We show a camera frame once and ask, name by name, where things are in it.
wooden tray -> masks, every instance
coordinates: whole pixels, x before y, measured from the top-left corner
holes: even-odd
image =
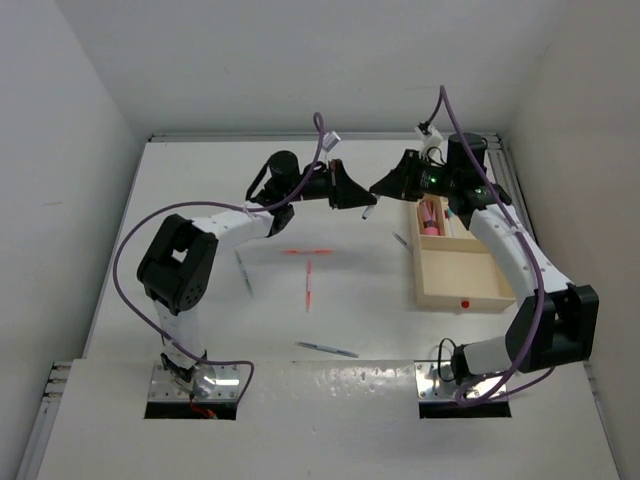
[[[422,234],[418,204],[409,204],[418,306],[460,311],[502,311],[514,301],[500,268],[458,217],[452,235],[445,217],[447,200],[431,195],[441,236]]]

red marker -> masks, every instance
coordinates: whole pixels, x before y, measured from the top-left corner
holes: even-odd
[[[307,261],[307,313],[311,310],[311,260]]]

white table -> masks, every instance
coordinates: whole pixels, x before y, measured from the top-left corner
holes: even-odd
[[[304,166],[314,145],[150,143],[123,232],[169,203],[239,203],[271,153],[292,150]],[[405,148],[417,146],[344,141],[332,157],[342,158],[351,177],[368,188]],[[618,478],[581,365],[559,368],[512,399],[511,419],[419,420],[412,360],[433,358],[444,336],[465,343],[504,333],[515,308],[502,315],[416,310],[409,254],[391,235],[409,238],[400,202],[383,199],[367,221],[361,210],[331,211],[326,201],[296,204],[295,210],[281,234],[238,249],[253,298],[233,253],[223,252],[200,303],[209,357],[256,362],[237,420],[142,418],[161,344],[108,278],[86,359],[71,370],[39,478]],[[134,237],[120,269],[123,287],[149,315],[154,310],[135,270],[160,221]],[[286,248],[335,250],[313,259],[310,313],[306,260],[283,255]],[[297,347],[296,340],[355,351],[360,359],[339,361]]]

white corner wall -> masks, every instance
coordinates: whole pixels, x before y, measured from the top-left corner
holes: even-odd
[[[541,245],[600,295],[592,363],[623,478],[640,478],[639,18],[634,0],[574,0],[511,130]]]
[[[566,0],[56,0],[134,128],[501,129]],[[446,129],[445,115],[441,117]]]
[[[142,144],[53,2],[0,5],[0,478],[82,353]]]

cable connector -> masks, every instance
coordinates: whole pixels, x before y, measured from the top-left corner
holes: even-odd
[[[524,228],[524,226],[521,223],[519,223],[518,225],[509,226],[509,230],[507,232],[509,236],[516,235],[518,233],[526,234],[529,232]]]
[[[322,139],[322,150],[329,153],[331,150],[333,150],[333,147],[340,143],[341,140],[342,139],[336,132],[329,132],[325,134],[324,138]]]
[[[433,148],[437,148],[444,141],[442,134],[430,123],[421,123],[414,129],[418,134],[420,140],[422,140],[422,150],[420,150],[420,158],[427,159],[429,151]]]

